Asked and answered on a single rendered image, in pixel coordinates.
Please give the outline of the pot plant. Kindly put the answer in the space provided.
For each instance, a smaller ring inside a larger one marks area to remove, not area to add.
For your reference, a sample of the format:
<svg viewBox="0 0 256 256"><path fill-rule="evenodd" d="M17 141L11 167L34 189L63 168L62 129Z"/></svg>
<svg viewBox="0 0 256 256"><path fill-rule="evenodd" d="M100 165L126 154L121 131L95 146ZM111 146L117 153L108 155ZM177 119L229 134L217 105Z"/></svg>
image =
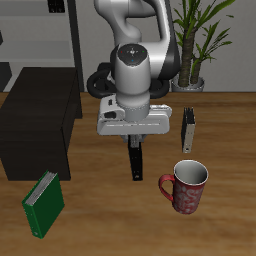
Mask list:
<svg viewBox="0 0 256 256"><path fill-rule="evenodd" d="M201 64L214 60L211 54L218 48L230 45L231 41L225 41L229 28L223 30L216 38L213 38L219 21L210 25L205 24L224 8L230 6L235 0L223 0L216 4L214 0L205 10L200 8L202 0L182 0L183 13L175 9L179 16L175 23L181 31L176 32L179 46L182 49L181 69L171 81L173 92L202 92L204 79L199 76Z"/></svg>

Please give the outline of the black items on shelf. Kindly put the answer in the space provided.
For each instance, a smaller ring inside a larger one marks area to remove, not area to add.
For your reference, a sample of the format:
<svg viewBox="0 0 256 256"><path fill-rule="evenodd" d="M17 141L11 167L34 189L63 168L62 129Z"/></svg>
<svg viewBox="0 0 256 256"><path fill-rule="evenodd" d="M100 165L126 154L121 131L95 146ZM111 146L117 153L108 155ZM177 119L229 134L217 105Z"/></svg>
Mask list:
<svg viewBox="0 0 256 256"><path fill-rule="evenodd" d="M48 10L50 13L64 13L64 0L47 0Z"/></svg>

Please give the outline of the red patterned mug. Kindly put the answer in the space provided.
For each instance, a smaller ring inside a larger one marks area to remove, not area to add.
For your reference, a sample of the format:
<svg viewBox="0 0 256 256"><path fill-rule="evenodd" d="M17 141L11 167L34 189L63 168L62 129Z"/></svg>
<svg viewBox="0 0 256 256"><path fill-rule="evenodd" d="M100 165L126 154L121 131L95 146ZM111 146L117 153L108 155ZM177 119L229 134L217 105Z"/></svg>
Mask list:
<svg viewBox="0 0 256 256"><path fill-rule="evenodd" d="M208 170L202 163L195 160L182 160L174 166L173 175L165 174L159 178L158 186L177 212L189 215L196 211L208 177ZM163 188L165 181L172 182L171 194Z"/></svg>

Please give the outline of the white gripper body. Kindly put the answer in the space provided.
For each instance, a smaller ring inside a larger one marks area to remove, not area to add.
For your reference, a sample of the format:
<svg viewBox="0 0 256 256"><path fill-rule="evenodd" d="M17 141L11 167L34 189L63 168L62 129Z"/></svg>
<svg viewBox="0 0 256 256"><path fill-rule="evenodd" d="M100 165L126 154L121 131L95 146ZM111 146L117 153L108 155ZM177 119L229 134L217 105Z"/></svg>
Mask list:
<svg viewBox="0 0 256 256"><path fill-rule="evenodd" d="M118 118L98 115L99 135L165 134L170 129L172 109L167 105L151 105L148 116L139 122L127 122Z"/></svg>

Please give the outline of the green book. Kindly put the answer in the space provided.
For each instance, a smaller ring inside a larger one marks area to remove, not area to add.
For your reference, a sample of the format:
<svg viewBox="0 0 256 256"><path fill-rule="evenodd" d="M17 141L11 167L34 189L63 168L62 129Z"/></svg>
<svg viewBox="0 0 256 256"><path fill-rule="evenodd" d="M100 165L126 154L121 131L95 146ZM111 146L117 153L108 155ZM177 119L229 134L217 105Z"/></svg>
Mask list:
<svg viewBox="0 0 256 256"><path fill-rule="evenodd" d="M32 235L43 239L64 208L57 173L46 171L22 200Z"/></svg>

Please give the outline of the flat black base plate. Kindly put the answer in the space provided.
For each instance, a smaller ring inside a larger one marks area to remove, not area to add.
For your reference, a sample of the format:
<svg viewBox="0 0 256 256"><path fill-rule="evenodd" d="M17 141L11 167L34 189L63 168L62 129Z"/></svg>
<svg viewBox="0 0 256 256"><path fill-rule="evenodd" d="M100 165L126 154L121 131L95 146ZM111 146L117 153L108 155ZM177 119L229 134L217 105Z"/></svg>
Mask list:
<svg viewBox="0 0 256 256"><path fill-rule="evenodd" d="M88 93L98 99L110 96L117 92L116 86L107 79L111 73L111 64L107 62L100 63L97 71L87 80ZM168 80L152 79L149 92L151 99L164 97L169 92L170 84Z"/></svg>

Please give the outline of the black book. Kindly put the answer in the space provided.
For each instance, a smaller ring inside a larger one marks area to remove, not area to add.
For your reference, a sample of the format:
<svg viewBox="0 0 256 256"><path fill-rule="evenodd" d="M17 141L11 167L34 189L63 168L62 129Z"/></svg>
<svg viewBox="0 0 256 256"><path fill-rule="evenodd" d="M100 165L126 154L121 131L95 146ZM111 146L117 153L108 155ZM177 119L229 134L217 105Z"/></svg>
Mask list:
<svg viewBox="0 0 256 256"><path fill-rule="evenodd" d="M182 142L183 153L190 153L192 150L195 126L196 126L196 123L195 123L194 109L184 108L182 129L181 129L181 142Z"/></svg>
<svg viewBox="0 0 256 256"><path fill-rule="evenodd" d="M141 142L139 141L138 135L128 136L128 152L129 152L132 178L134 181L142 181L143 180L142 149L141 149Z"/></svg>

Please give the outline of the dark brown desk caddy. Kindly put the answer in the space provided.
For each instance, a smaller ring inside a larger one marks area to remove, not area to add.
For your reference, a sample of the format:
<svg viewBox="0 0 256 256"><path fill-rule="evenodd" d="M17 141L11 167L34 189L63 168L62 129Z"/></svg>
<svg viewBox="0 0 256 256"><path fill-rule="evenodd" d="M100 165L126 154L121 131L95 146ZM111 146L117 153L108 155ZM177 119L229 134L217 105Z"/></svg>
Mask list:
<svg viewBox="0 0 256 256"><path fill-rule="evenodd" d="M71 179L67 152L82 117L73 67L26 67L0 108L0 160L10 181L34 181L45 171Z"/></svg>

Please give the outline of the grey wall shelf unit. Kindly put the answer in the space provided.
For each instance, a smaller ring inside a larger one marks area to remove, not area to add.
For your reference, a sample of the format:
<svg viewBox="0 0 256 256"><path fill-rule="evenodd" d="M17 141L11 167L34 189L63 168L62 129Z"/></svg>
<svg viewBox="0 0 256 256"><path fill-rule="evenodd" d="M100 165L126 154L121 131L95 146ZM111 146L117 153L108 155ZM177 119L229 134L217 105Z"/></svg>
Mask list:
<svg viewBox="0 0 256 256"><path fill-rule="evenodd" d="M84 87L76 0L50 13L47 0L0 0L0 92L24 67L74 67Z"/></svg>

